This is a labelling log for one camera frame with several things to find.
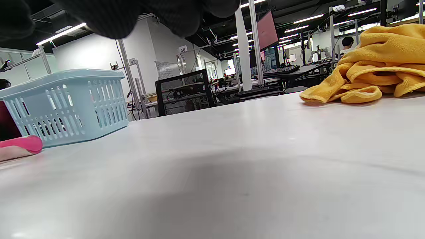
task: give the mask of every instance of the man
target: man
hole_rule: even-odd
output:
[[[343,39],[343,49],[341,50],[340,54],[347,54],[348,52],[352,51],[351,47],[353,46],[354,39],[352,37],[344,37]]]

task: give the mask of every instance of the dark red object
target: dark red object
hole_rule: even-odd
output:
[[[0,141],[21,137],[12,116],[3,101],[0,101]]]

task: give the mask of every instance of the light blue plastic basket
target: light blue plastic basket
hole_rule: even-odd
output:
[[[128,126],[120,71],[61,71],[0,91],[22,136],[44,147],[97,139]]]

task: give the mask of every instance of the person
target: person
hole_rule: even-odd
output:
[[[0,90],[9,88],[10,86],[11,85],[10,85],[10,82],[8,80],[6,80],[6,79],[0,79]]]
[[[6,79],[0,79],[0,90],[9,88],[10,82]],[[6,105],[0,100],[0,141],[21,137],[21,133],[15,125]]]
[[[348,52],[352,51],[351,47],[353,46],[354,39],[352,37],[344,37],[343,39],[343,49],[341,50],[340,54],[347,54]]]

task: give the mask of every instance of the computer screen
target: computer screen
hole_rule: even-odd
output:
[[[287,62],[294,62],[297,61],[297,56],[295,54],[289,55],[289,58],[287,58]]]
[[[269,11],[257,22],[260,51],[279,41],[276,33],[272,11]]]
[[[226,76],[230,76],[230,75],[236,74],[236,69],[231,68],[231,69],[224,70],[224,72],[226,73]]]

